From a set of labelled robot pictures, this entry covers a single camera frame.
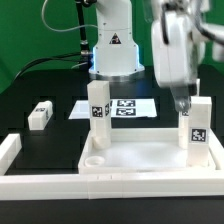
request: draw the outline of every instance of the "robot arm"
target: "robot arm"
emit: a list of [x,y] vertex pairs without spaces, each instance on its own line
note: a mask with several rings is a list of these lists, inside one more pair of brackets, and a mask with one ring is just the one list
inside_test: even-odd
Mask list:
[[92,78],[126,81],[143,71],[132,37],[130,0],[97,0],[98,42],[93,48]]
[[[215,59],[223,60],[223,28],[201,25],[201,12],[209,10],[209,0],[151,0],[152,50],[155,76],[160,87],[171,89],[177,111],[190,108],[196,93],[197,67],[205,53],[205,42],[216,42]],[[219,31],[218,35],[207,29]]]

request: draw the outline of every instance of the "green backdrop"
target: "green backdrop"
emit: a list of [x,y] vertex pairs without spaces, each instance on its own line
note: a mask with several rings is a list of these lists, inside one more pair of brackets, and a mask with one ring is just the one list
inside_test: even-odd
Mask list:
[[[28,62],[40,57],[79,51],[79,32],[55,33],[41,21],[44,0],[1,0],[0,1],[0,92],[12,82],[16,73]],[[132,0],[133,33],[140,47],[140,60],[152,65],[150,28],[144,20],[142,0]],[[96,24],[94,7],[85,9],[87,24]],[[208,22],[224,23],[224,1],[213,0],[212,11],[207,13]],[[74,0],[49,0],[46,11],[48,23],[59,29],[78,24]],[[97,41],[95,28],[88,28],[88,40],[93,47]],[[211,58],[208,45],[206,64],[212,64],[224,74],[224,65]],[[33,69],[71,68],[70,62],[47,62]]]

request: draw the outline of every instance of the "black table surface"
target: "black table surface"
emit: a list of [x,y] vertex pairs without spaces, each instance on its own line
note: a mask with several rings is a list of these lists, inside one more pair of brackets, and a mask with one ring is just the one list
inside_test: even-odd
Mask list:
[[[224,76],[199,68],[201,96],[212,97],[211,128],[224,144]],[[89,132],[89,120],[69,120],[77,100],[87,100],[85,71],[27,72],[0,94],[0,143],[20,133],[23,148],[6,175],[72,174]],[[154,98],[156,118],[112,119],[113,128],[177,127],[178,114],[168,89],[156,84],[153,68],[145,77],[110,85],[112,99]],[[43,131],[30,131],[28,116],[50,100],[54,114]],[[224,197],[171,197],[104,200],[0,201],[0,223],[224,223]]]

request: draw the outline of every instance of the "white paper sheet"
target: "white paper sheet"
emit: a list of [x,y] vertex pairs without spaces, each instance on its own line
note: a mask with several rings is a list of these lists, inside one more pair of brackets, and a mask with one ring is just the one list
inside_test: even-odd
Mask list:
[[[113,99],[111,100],[111,117],[136,118],[156,117],[154,99]],[[69,116],[69,119],[89,119],[89,103],[87,100],[78,100]]]

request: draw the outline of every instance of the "white cable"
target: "white cable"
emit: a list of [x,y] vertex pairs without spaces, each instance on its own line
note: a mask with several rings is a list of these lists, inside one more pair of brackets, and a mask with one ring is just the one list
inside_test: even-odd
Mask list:
[[70,31],[78,30],[78,29],[81,29],[83,27],[94,27],[94,28],[98,28],[96,25],[92,25],[92,24],[86,24],[86,25],[82,25],[82,26],[76,26],[76,27],[72,27],[72,28],[69,28],[69,29],[65,29],[65,30],[58,30],[58,29],[54,29],[54,28],[50,27],[47,24],[46,20],[45,20],[45,10],[46,10],[48,1],[49,0],[45,0],[44,1],[43,7],[42,7],[42,12],[41,12],[41,18],[42,18],[42,21],[43,21],[44,25],[49,30],[52,30],[52,31],[55,31],[55,32],[59,32],[59,33],[64,33],[64,32],[70,32]]
[[79,67],[80,65],[85,65],[85,64],[87,64],[87,62],[80,63],[80,64],[77,64],[77,65],[73,65],[73,66],[71,67],[71,69],[77,68],[77,67]]

